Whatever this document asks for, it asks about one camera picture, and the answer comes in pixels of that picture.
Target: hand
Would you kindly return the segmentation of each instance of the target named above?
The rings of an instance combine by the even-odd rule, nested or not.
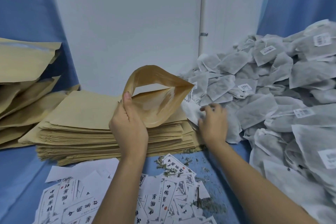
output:
[[[124,94],[108,126],[120,147],[122,159],[146,157],[148,132],[133,106],[129,92]]]
[[[219,146],[227,145],[225,138],[228,132],[228,122],[225,108],[222,108],[220,104],[211,103],[201,107],[200,110],[205,111],[206,114],[204,120],[198,120],[198,126],[207,147],[212,151]]]

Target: fingernail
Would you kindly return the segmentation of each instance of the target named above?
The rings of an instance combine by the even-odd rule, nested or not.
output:
[[[124,94],[124,97],[125,97],[126,99],[129,99],[129,98],[131,98],[131,94],[129,94],[129,92],[126,91],[125,94]]]

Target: open kraft pouch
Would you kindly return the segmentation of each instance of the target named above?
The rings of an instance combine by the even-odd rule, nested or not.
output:
[[[152,84],[161,84],[167,88],[139,93],[132,97],[132,102],[147,128],[154,128],[164,123],[194,86],[158,66],[147,65],[131,74],[123,95],[129,91],[132,96],[137,87]]]

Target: white wall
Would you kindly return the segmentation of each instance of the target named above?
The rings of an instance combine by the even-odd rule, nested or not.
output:
[[[258,29],[263,0],[202,0],[200,54],[225,52]]]
[[[133,70],[198,56],[201,0],[56,0],[85,90],[119,95]]]

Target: left hand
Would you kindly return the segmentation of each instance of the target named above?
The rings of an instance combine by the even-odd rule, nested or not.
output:
[[[145,158],[148,145],[148,132],[138,115],[129,92],[123,96],[108,124],[117,141],[121,158]]]

